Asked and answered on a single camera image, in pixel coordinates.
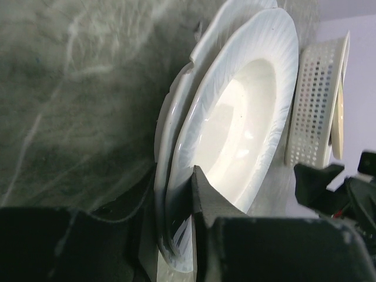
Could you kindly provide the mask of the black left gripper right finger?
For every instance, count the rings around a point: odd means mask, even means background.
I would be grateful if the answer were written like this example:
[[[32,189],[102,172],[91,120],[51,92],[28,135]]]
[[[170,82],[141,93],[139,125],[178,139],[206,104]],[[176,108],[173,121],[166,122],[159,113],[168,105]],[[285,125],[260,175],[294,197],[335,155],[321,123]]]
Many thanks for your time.
[[[190,179],[196,281],[374,281],[360,234],[339,219],[250,217],[195,166]]]

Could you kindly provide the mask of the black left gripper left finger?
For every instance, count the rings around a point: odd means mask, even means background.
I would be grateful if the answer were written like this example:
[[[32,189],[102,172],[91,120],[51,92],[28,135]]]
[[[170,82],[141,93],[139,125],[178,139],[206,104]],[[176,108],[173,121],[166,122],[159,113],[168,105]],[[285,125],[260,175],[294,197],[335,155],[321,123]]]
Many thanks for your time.
[[[2,281],[155,281],[154,174],[93,212],[1,209]]]

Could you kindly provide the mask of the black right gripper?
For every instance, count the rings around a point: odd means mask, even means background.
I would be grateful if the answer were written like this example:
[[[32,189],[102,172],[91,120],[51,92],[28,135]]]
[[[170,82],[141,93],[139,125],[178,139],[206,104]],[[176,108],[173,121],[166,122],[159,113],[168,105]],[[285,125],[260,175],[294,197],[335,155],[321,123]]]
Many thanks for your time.
[[[346,177],[335,191],[327,186],[344,170],[343,165],[330,164],[317,169],[299,163],[294,166],[295,197],[298,204],[318,214],[333,214],[348,219],[363,232],[375,234],[375,152],[361,153],[357,176]]]

